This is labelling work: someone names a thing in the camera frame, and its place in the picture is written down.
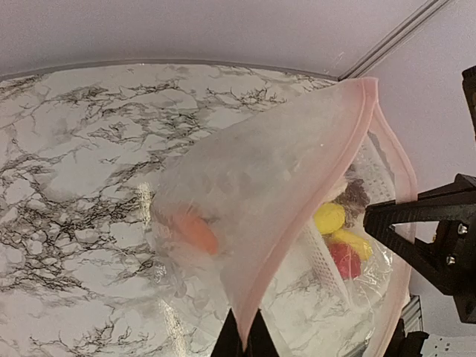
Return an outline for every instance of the toy lemon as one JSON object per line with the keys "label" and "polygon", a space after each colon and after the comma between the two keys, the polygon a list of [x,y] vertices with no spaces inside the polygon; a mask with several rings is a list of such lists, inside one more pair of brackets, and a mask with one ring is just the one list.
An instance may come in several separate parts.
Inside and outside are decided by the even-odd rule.
{"label": "toy lemon", "polygon": [[369,242],[357,234],[344,229],[339,229],[332,234],[332,243],[346,243],[358,254],[361,260],[369,260],[372,257],[373,250]]}
{"label": "toy lemon", "polygon": [[336,203],[324,203],[314,215],[314,222],[321,234],[331,234],[345,223],[345,209]]}

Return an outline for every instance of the marble table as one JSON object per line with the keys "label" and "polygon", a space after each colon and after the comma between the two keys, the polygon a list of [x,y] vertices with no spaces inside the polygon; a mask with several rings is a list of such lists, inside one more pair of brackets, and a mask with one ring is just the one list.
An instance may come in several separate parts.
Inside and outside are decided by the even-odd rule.
{"label": "marble table", "polygon": [[[329,85],[141,64],[0,83],[0,356],[209,356],[224,316],[190,317],[154,281],[147,202],[158,173],[210,133]],[[345,355],[371,316],[346,311],[292,255],[262,305],[278,350]]]}

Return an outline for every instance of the red toy fruit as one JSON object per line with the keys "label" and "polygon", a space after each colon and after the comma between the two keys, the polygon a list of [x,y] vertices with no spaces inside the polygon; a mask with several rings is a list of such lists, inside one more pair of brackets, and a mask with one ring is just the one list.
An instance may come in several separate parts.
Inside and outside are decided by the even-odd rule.
{"label": "red toy fruit", "polygon": [[361,274],[360,258],[350,245],[333,243],[329,245],[329,252],[337,265],[339,273],[341,273],[342,279],[353,279]]}

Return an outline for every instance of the bolt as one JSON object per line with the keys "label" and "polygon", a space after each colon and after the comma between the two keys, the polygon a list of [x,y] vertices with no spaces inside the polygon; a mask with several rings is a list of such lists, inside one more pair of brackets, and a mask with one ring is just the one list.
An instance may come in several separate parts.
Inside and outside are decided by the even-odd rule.
{"label": "bolt", "polygon": [[468,227],[466,227],[463,223],[460,223],[460,225],[458,225],[458,234],[462,236],[466,233],[468,233]]}
{"label": "bolt", "polygon": [[456,259],[455,259],[452,255],[448,255],[448,256],[446,257],[446,264],[447,264],[448,266],[452,266],[452,265],[454,265],[455,263],[456,263]]}

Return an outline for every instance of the gray edge trim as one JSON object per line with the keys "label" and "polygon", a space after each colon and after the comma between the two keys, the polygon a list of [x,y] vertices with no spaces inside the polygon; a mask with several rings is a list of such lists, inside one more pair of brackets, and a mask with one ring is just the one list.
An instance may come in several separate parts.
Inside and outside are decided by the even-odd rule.
{"label": "gray edge trim", "polygon": [[353,67],[338,77],[338,80],[357,78],[381,62],[388,54],[405,43],[409,36],[420,29],[430,18],[455,0],[428,0],[398,25],[382,41],[374,46]]}
{"label": "gray edge trim", "polygon": [[264,69],[268,71],[278,71],[278,72],[287,72],[291,74],[302,74],[310,77],[316,77],[323,80],[330,80],[337,82],[337,77],[329,76],[327,74],[320,74],[309,71],[299,71],[297,69],[291,68],[280,68],[274,67],[271,65],[254,65],[249,63],[238,63],[238,62],[220,62],[220,61],[208,61],[203,59],[124,59],[124,60],[115,60],[115,61],[103,61],[103,62],[86,62],[86,63],[75,63],[70,65],[58,65],[48,68],[40,68],[32,71],[19,72],[14,74],[5,74],[0,75],[0,82],[3,80],[12,80],[14,78],[33,76],[36,74],[49,74],[58,71],[67,71],[71,69],[81,69],[81,68],[93,68],[93,67],[106,67],[110,65],[136,65],[144,63],[147,65],[224,65],[227,67],[245,67],[253,69]]}

